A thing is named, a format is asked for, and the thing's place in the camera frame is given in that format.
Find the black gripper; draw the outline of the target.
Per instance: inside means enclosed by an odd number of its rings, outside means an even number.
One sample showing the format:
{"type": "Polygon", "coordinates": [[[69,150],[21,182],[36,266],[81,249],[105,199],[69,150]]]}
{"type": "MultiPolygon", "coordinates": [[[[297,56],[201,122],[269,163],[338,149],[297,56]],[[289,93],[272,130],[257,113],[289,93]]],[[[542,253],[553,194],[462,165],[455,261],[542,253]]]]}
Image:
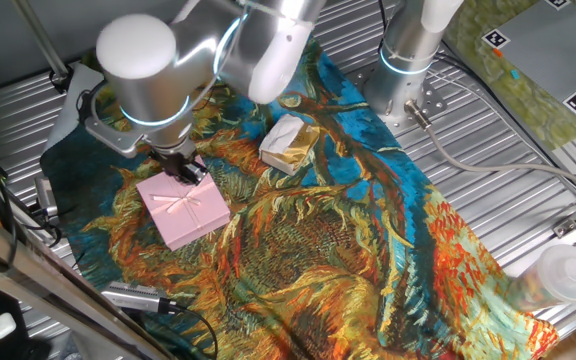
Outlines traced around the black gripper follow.
{"type": "Polygon", "coordinates": [[[187,185],[197,185],[208,174],[207,168],[196,161],[197,155],[196,150],[188,157],[180,153],[163,154],[156,150],[150,151],[150,157],[160,164],[166,175],[187,185]]]}

